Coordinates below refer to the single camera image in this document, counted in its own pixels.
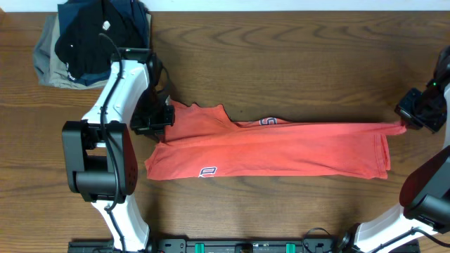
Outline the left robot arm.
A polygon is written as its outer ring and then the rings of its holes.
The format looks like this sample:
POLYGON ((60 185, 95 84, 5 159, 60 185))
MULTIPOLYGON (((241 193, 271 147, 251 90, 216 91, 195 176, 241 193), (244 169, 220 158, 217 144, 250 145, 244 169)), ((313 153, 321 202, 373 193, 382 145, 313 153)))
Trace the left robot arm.
POLYGON ((154 252, 134 191, 139 166, 130 133, 160 141, 175 121, 169 95, 156 86, 162 62, 150 49, 118 48, 94 106, 62 130, 67 182, 104 218, 111 240, 69 243, 69 252, 154 252))

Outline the coral red t-shirt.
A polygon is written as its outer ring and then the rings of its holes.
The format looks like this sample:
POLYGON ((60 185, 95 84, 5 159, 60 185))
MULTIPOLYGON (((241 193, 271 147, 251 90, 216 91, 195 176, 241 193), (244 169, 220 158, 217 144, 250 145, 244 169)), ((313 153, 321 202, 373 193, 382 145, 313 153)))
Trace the coral red t-shirt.
POLYGON ((275 117, 233 122, 222 105, 173 102, 175 123, 145 162, 148 179, 330 176, 385 179, 388 136, 401 123, 294 123, 275 117))

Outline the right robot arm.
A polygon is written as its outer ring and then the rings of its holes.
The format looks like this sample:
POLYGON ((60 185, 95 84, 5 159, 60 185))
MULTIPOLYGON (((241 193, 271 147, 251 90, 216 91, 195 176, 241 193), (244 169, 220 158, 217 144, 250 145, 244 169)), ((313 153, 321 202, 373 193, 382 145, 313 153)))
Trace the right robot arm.
MULTIPOLYGON (((437 132, 449 126, 449 85, 431 82, 426 90, 411 89, 396 106, 403 122, 413 129, 437 132)), ((436 155, 405 180, 399 203, 376 219, 360 223, 340 243, 339 252, 419 252, 413 244, 425 236, 449 232, 449 138, 436 155)))

